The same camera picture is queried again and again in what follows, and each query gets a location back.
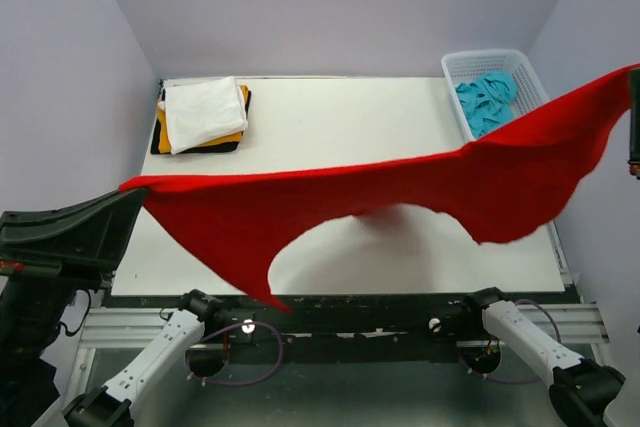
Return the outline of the red t shirt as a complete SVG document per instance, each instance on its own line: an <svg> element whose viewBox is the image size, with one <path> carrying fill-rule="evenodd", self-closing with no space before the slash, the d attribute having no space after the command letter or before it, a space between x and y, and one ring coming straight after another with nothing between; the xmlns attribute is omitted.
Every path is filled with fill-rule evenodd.
<svg viewBox="0 0 640 427"><path fill-rule="evenodd" d="M280 308L276 255L334 219L395 204L453 217L477 243L508 243L555 219L633 104L622 67L445 153L315 170L138 176L145 209L187 252L249 297Z"/></svg>

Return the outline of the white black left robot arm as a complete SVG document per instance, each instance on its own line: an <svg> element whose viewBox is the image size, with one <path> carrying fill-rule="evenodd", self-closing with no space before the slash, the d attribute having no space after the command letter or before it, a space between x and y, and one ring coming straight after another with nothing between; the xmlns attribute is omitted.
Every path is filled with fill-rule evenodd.
<svg viewBox="0 0 640 427"><path fill-rule="evenodd" d="M120 373L67 407L44 351L72 336L62 316L78 292L105 286L119 267L149 191L113 191L58 210L1 215L1 423L131 426L134 409L177 357L219 334L238 297L184 294L161 332Z"/></svg>

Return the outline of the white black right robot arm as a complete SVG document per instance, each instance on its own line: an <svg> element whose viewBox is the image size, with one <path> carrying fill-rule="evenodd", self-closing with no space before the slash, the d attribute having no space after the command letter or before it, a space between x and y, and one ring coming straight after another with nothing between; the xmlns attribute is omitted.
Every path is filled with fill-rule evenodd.
<svg viewBox="0 0 640 427"><path fill-rule="evenodd" d="M464 147L434 157L447 197L433 210L453 216L478 243L503 243L556 217L600 162L613 127L631 115L628 165L639 174L639 67L619 68ZM466 297L460 326L490 334L543 381L567 426L636 426L639 377L624 377L561 345L495 288Z"/></svg>

